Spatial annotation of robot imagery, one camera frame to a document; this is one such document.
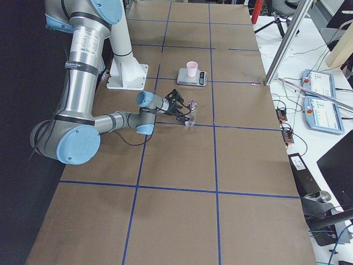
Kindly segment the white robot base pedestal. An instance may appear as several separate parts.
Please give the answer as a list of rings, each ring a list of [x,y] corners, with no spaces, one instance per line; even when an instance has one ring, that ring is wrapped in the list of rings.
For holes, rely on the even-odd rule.
[[[109,89],[143,90],[148,65],[140,64],[133,55],[124,10],[119,22],[112,26],[109,40],[114,58],[107,87]]]

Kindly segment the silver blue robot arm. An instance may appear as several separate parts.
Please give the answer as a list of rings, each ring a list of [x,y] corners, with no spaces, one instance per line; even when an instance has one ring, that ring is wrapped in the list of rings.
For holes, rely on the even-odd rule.
[[[188,120],[177,91],[165,97],[145,91],[148,67],[133,55],[123,1],[46,1],[45,16],[48,29],[72,34],[72,42],[60,102],[52,118],[38,123],[30,134],[33,152],[81,165],[97,153],[103,133],[133,128],[150,136],[160,113]],[[105,40],[113,54],[113,88],[137,90],[138,113],[92,115]]]

